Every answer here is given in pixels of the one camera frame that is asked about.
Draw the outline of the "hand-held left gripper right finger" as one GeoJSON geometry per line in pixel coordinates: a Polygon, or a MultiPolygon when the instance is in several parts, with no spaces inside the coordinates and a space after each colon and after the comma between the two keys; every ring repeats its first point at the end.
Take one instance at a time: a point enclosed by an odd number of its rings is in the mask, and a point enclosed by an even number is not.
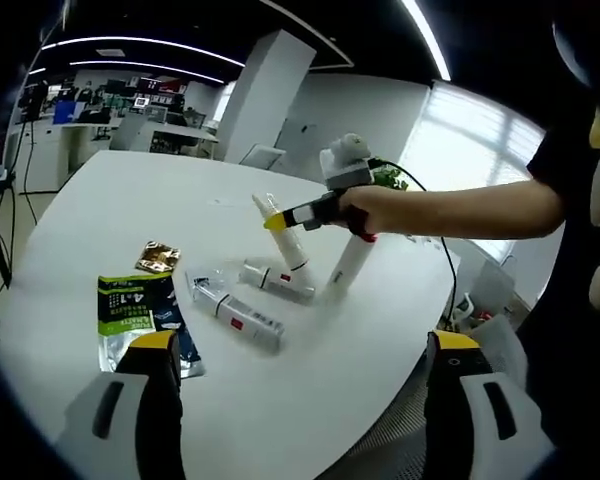
{"type": "Polygon", "coordinates": [[[533,479],[556,451],[541,411],[466,335],[427,343],[425,479],[533,479]]]}

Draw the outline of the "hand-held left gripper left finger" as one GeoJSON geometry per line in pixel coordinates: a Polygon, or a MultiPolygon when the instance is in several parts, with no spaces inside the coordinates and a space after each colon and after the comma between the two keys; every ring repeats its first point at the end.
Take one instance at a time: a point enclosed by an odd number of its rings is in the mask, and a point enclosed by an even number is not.
{"type": "Polygon", "coordinates": [[[182,479],[180,388],[177,334],[136,338],[67,407],[59,454],[80,479],[182,479]]]}

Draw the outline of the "person's right hand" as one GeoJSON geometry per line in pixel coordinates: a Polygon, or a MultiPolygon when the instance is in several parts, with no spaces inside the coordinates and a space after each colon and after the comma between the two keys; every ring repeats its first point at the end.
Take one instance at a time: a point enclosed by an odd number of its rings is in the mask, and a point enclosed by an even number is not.
{"type": "Polygon", "coordinates": [[[348,189],[339,198],[340,225],[354,234],[379,234],[384,230],[383,208],[388,189],[359,186],[348,189]]]}

